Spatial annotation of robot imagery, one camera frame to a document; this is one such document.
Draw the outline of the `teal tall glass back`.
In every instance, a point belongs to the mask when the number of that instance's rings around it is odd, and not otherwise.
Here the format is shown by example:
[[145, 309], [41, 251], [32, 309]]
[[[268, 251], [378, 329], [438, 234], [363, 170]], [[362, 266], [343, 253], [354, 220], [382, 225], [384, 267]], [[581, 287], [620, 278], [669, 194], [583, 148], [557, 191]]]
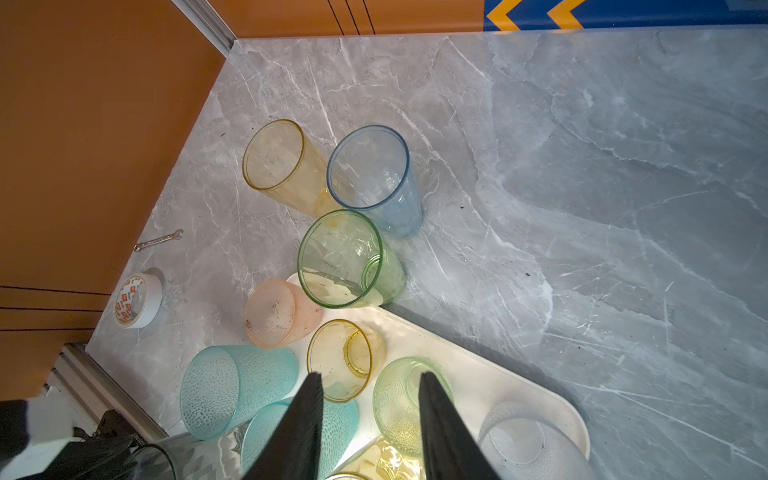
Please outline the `teal tall glass back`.
[[[287, 398], [271, 403], [250, 421], [242, 444], [242, 474], [258, 459], [291, 401], [291, 398]], [[359, 412], [354, 401], [341, 404], [324, 401], [318, 479], [325, 479], [336, 468], [355, 436], [358, 424]]]

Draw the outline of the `clear short glass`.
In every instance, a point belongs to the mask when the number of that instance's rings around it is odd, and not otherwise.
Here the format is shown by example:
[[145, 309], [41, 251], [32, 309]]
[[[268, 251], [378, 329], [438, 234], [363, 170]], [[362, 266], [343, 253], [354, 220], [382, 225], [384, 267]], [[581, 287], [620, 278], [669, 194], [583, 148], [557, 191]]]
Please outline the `clear short glass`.
[[478, 446], [502, 479], [593, 479], [588, 460], [531, 407], [505, 400], [485, 417]]

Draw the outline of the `green short glass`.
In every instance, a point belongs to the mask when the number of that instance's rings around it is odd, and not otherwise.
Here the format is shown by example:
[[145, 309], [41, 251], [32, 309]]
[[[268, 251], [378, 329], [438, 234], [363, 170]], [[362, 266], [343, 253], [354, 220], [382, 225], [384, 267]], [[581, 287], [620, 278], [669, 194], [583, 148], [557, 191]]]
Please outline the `green short glass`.
[[373, 413], [377, 427], [402, 455], [422, 457], [419, 410], [421, 375], [434, 373], [450, 399], [453, 392], [439, 365], [419, 356], [399, 358], [380, 372], [373, 391]]

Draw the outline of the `green tall glass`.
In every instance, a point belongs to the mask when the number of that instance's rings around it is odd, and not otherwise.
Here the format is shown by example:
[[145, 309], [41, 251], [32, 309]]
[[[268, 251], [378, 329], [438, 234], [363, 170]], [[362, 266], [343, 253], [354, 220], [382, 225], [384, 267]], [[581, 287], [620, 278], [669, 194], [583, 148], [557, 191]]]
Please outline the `green tall glass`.
[[297, 274], [305, 294], [329, 309], [381, 306], [405, 290], [404, 268], [366, 216], [336, 210], [304, 235]]

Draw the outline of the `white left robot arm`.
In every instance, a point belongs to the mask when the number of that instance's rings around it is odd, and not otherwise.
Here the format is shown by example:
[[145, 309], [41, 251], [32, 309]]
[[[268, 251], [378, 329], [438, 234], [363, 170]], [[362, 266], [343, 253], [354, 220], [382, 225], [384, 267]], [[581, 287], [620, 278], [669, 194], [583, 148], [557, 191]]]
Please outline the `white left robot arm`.
[[167, 449], [146, 443], [110, 410], [107, 431], [74, 425], [62, 396], [1, 403], [3, 479], [179, 479]]

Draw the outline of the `pink short glass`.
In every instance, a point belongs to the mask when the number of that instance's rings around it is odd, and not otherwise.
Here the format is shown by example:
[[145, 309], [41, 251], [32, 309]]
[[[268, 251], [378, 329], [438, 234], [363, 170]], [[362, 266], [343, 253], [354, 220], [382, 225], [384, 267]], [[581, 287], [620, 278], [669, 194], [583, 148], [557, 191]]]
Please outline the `pink short glass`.
[[309, 335], [323, 317], [322, 308], [300, 286], [272, 278], [258, 285], [249, 297], [245, 328], [250, 341], [274, 349]]

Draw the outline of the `amber tall glass back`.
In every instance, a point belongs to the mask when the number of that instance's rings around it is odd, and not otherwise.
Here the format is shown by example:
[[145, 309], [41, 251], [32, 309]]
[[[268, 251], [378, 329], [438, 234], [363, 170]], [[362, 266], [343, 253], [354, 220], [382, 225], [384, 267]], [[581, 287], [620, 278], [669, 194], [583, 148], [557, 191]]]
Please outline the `amber tall glass back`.
[[272, 121], [252, 137], [242, 172], [251, 188], [312, 218], [341, 208], [327, 186], [327, 161], [292, 120]]

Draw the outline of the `yellow tall glass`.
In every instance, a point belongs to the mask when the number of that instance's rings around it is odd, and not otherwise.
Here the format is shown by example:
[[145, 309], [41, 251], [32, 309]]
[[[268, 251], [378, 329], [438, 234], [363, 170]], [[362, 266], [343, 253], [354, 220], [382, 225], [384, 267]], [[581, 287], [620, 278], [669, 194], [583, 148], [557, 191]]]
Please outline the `yellow tall glass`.
[[328, 479], [420, 480], [426, 473], [422, 459], [401, 454], [383, 437], [371, 441], [345, 460]]

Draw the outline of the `teal tall glass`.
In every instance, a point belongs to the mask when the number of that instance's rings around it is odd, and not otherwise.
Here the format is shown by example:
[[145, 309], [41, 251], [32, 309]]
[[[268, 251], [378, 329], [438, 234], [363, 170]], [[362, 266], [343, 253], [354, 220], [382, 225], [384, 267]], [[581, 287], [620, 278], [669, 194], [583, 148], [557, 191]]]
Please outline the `teal tall glass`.
[[294, 388], [298, 360], [289, 350], [254, 345], [210, 346], [188, 365], [180, 388], [180, 412], [188, 432], [217, 438], [251, 420]]
[[[287, 398], [271, 403], [250, 421], [242, 444], [242, 474], [258, 459], [291, 401], [291, 398]], [[325, 479], [336, 468], [355, 436], [358, 424], [359, 412], [354, 401], [341, 404], [324, 401], [318, 479]]]

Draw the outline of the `yellow short glass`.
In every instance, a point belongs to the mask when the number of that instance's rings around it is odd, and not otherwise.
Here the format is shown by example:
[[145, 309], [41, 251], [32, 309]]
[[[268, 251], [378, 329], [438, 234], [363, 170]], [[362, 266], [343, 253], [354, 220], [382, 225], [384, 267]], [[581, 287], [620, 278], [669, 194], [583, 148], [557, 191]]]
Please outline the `yellow short glass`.
[[307, 348], [306, 367], [319, 373], [326, 400], [355, 399], [383, 367], [386, 342], [378, 328], [346, 319], [322, 324]]

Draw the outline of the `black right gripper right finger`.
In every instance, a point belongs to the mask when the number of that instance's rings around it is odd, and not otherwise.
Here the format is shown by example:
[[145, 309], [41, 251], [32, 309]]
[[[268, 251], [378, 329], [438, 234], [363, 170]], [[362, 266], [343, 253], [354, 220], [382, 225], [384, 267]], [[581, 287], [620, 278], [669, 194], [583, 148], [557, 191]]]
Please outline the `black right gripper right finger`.
[[427, 479], [500, 479], [432, 372], [421, 375], [419, 411]]

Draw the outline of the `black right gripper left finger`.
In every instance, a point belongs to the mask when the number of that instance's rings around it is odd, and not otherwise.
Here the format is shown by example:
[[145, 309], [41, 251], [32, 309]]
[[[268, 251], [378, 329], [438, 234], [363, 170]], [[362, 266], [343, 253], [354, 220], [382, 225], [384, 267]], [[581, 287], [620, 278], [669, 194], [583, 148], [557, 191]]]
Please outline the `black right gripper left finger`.
[[318, 477], [324, 393], [320, 373], [307, 375], [280, 423], [243, 479]]

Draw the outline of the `teal tall glass front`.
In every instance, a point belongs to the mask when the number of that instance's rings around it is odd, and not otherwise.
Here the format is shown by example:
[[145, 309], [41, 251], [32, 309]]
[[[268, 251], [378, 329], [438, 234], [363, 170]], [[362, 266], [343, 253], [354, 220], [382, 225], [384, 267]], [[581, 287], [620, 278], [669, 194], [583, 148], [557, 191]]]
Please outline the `teal tall glass front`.
[[294, 388], [298, 360], [289, 350], [254, 345], [210, 346], [188, 365], [180, 388], [180, 412], [188, 432], [217, 438], [251, 420]]

